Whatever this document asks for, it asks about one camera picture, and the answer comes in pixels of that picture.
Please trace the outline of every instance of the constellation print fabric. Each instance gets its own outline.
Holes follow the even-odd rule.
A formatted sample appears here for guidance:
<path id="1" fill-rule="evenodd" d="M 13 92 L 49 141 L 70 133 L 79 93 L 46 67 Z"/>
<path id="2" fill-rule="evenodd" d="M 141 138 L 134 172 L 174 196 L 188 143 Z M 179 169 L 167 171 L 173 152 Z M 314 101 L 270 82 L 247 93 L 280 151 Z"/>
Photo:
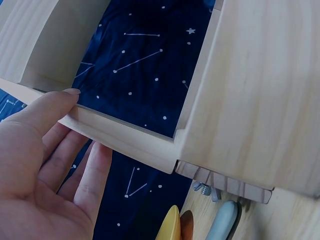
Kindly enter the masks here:
<path id="1" fill-rule="evenodd" d="M 73 83 L 79 103 L 172 137 L 210 17 L 202 0 L 112 0 Z M 0 120 L 23 107 L 0 90 Z M 181 210 L 190 184 L 114 152 L 94 239 L 155 239 L 170 207 Z"/>

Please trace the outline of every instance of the wood grain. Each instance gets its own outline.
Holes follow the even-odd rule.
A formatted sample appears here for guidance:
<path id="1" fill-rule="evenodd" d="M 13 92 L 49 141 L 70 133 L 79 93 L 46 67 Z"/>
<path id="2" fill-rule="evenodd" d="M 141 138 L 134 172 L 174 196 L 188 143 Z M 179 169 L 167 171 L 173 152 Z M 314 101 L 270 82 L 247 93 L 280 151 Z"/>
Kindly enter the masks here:
<path id="1" fill-rule="evenodd" d="M 222 193 L 222 201 L 213 203 L 190 188 L 184 213 L 194 218 L 193 239 L 206 239 L 213 219 L 223 202 L 239 197 Z M 320 202 L 276 188 L 268 204 L 243 201 L 242 214 L 233 234 L 235 240 L 318 240 L 320 236 Z"/>
<path id="2" fill-rule="evenodd" d="M 27 105 L 43 95 L 40 91 L 1 78 L 0 89 Z M 174 170 L 178 156 L 172 138 L 78 105 L 59 122 L 160 171 L 171 174 Z"/>
<path id="3" fill-rule="evenodd" d="M 272 196 L 272 190 L 263 189 L 231 177 L 226 177 L 188 162 L 178 161 L 175 172 L 216 189 L 262 204 L 267 204 Z"/>
<path id="4" fill-rule="evenodd" d="M 205 71 L 206 63 L 209 59 L 208 49 L 211 47 L 212 42 L 214 40 L 218 22 L 220 19 L 220 14 L 221 12 L 219 10 L 216 10 L 216 9 L 212 10 L 211 18 L 210 18 L 209 25 L 203 40 L 199 58 L 198 58 L 198 61 L 196 62 L 192 80 L 189 85 L 189 89 L 184 100 L 183 108 L 180 113 L 179 121 L 176 126 L 177 130 L 186 128 L 186 125 L 192 110 L 192 106 L 194 104 L 197 92 L 199 90 L 202 75 L 203 75 L 203 72 Z"/>
<path id="5" fill-rule="evenodd" d="M 320 195 L 320 1 L 224 0 L 180 160 Z"/>
<path id="6" fill-rule="evenodd" d="M 72 85 L 109 0 L 4 0 L 0 78 L 42 91 Z"/>

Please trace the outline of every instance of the light blue object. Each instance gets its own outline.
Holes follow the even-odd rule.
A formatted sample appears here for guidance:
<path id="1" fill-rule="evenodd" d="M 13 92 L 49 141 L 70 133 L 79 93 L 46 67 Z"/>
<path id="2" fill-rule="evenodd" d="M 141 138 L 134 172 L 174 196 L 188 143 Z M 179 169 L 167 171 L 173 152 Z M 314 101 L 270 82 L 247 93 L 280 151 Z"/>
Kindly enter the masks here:
<path id="1" fill-rule="evenodd" d="M 226 240 L 238 215 L 238 206 L 234 201 L 225 202 L 217 212 L 205 240 Z"/>

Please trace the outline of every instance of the gray object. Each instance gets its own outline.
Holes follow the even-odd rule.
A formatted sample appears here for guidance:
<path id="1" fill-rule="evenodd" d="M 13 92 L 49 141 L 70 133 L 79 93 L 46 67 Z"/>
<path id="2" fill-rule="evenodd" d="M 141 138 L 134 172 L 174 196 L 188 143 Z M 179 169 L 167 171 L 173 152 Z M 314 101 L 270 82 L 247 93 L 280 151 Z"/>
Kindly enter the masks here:
<path id="1" fill-rule="evenodd" d="M 226 201 L 217 212 L 205 240 L 226 240 L 238 215 L 238 205 Z"/>
<path id="2" fill-rule="evenodd" d="M 205 196 L 210 196 L 212 198 L 213 202 L 218 202 L 221 200 L 221 191 L 219 189 L 216 189 L 214 187 L 211 187 L 207 184 L 204 184 L 202 182 L 196 181 L 192 185 L 193 190 L 198 191 L 201 189 L 201 194 Z"/>

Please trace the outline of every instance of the white line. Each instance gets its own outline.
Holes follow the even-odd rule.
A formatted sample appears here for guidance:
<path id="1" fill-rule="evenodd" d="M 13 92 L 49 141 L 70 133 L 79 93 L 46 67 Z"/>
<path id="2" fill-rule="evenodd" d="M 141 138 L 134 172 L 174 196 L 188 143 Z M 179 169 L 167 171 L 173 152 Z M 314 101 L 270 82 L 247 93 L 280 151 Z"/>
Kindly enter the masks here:
<path id="1" fill-rule="evenodd" d="M 88 63 L 88 62 L 81 62 L 82 64 L 86 64 L 86 65 L 94 65 L 93 63 Z"/>
<path id="2" fill-rule="evenodd" d="M 144 34 L 144 33 L 124 33 L 123 35 L 130 35 L 130 36 L 154 36 L 154 37 L 160 37 L 160 34 Z"/>
<path id="3" fill-rule="evenodd" d="M 5 109 L 6 105 L 7 105 L 7 102 L 5 102 L 4 106 L 2 107 L 2 109 L 1 109 L 1 111 L 0 111 L 0 114 L 1 114 L 2 111 Z"/>
<path id="4" fill-rule="evenodd" d="M 79 75 L 75 76 L 75 79 L 76 79 L 77 77 L 81 76 L 82 74 L 88 72 L 88 70 L 89 70 L 90 68 L 94 67 L 94 66 L 95 66 L 95 65 L 92 65 L 92 66 L 88 67 L 84 72 L 82 72 L 82 73 L 80 73 Z"/>
<path id="5" fill-rule="evenodd" d="M 163 50 L 160 49 L 159 51 L 157 51 L 157 52 L 155 52 L 155 53 L 152 53 L 152 54 L 150 54 L 149 56 L 145 56 L 144 58 L 141 58 L 141 59 L 139 59 L 139 60 L 137 60 L 137 61 L 134 61 L 134 62 L 128 64 L 127 66 L 123 66 L 123 67 L 121 67 L 121 68 L 119 68 L 119 69 L 117 69 L 117 70 L 113 70 L 113 72 L 116 74 L 119 70 L 125 69 L 125 68 L 127 68 L 127 67 L 129 67 L 129 66 L 131 66 L 131 65 L 133 65 L 133 64 L 136 64 L 136 63 L 138 63 L 138 62 L 140 62 L 140 61 L 142 61 L 142 60 L 144 60 L 144 59 L 150 58 L 150 57 L 153 56 L 153 55 L 156 55 L 156 54 L 158 54 L 158 53 L 161 53 L 162 51 L 163 51 Z"/>
<path id="6" fill-rule="evenodd" d="M 138 192 L 139 190 L 143 189 L 145 186 L 147 186 L 147 184 L 148 184 L 148 183 L 146 183 L 145 185 L 139 187 L 137 190 L 135 190 L 133 193 L 131 193 L 131 194 L 129 195 L 129 197 L 131 197 L 133 194 L 135 194 L 135 193 Z"/>
<path id="7" fill-rule="evenodd" d="M 132 176 L 134 175 L 134 171 L 135 171 L 135 167 L 133 167 L 133 170 L 132 170 L 132 173 L 131 173 L 131 177 L 130 177 L 130 181 L 129 181 L 129 185 L 128 185 L 128 188 L 126 189 L 126 193 L 125 194 L 128 194 L 129 187 L 130 187 L 130 184 L 131 184 L 131 179 L 132 179 Z"/>

